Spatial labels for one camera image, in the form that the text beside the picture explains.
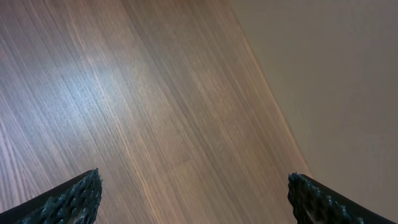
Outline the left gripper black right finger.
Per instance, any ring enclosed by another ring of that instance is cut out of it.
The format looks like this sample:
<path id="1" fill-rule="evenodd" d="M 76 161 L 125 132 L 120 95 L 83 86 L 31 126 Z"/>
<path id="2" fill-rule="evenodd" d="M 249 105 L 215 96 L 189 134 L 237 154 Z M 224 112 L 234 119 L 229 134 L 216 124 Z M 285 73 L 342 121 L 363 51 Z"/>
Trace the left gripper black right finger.
<path id="1" fill-rule="evenodd" d="M 289 174 L 289 203 L 298 223 L 393 224 L 307 175 Z"/>

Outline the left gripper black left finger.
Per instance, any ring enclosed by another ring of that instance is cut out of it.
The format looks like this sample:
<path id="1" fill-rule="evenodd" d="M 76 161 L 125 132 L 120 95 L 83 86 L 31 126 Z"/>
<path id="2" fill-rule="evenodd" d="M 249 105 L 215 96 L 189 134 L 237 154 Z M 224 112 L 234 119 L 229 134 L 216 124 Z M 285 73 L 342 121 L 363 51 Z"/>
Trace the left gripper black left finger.
<path id="1" fill-rule="evenodd" d="M 3 224 L 94 223 L 102 199 L 98 169 L 88 170 L 1 213 Z"/>

